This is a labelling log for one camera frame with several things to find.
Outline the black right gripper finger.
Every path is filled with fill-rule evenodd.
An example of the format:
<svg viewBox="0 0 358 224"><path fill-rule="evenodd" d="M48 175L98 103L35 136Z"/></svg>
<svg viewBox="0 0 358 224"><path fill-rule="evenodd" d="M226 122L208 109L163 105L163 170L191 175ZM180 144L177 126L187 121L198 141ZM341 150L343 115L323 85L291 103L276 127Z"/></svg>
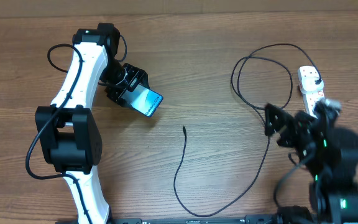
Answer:
<svg viewBox="0 0 358 224"><path fill-rule="evenodd" d="M333 119L333 110L325 108L319 101L315 104L314 115L317 119Z"/></svg>
<svg viewBox="0 0 358 224"><path fill-rule="evenodd" d="M295 128L295 119L283 109L270 103L265 105L265 135L272 136L283 128Z"/></svg>

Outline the smartphone with light blue screen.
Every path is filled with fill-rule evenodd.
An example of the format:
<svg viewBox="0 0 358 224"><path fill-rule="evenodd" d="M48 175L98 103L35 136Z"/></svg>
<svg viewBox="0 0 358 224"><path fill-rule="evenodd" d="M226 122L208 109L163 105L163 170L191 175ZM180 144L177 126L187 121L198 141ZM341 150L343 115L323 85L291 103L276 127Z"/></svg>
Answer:
<svg viewBox="0 0 358 224"><path fill-rule="evenodd" d="M163 96L139 84L134 91L126 91L122 99L126 100L134 110L151 117L163 101Z"/></svg>

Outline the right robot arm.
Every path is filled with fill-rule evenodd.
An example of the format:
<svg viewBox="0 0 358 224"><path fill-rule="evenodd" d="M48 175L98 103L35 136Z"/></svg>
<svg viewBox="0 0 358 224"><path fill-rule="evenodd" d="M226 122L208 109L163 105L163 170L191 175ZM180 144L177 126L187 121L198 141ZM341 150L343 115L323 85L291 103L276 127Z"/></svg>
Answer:
<svg viewBox="0 0 358 224"><path fill-rule="evenodd" d="M341 112L338 101L319 100L313 112L292 116L275 105L265 105L265 135L279 133L277 144L293 148L299 158L276 184L273 197L301 166L314 178L309 185L310 209L279 205L269 222L358 223L358 134L335 125Z"/></svg>

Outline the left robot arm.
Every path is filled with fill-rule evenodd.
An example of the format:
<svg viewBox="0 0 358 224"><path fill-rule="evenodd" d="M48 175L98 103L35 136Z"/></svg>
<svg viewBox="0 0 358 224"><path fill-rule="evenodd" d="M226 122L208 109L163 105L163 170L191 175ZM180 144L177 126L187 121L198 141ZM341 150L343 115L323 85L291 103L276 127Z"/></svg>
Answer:
<svg viewBox="0 0 358 224"><path fill-rule="evenodd" d="M46 163L55 168L50 178L66 180L78 210L77 223L112 223L109 204L98 177L101 134L92 114L98 87L116 104L151 116L162 99L150 90L148 74L116 59L122 35L112 23L78 29L69 48L73 57L60 91L49 106L35 112L37 143Z"/></svg>

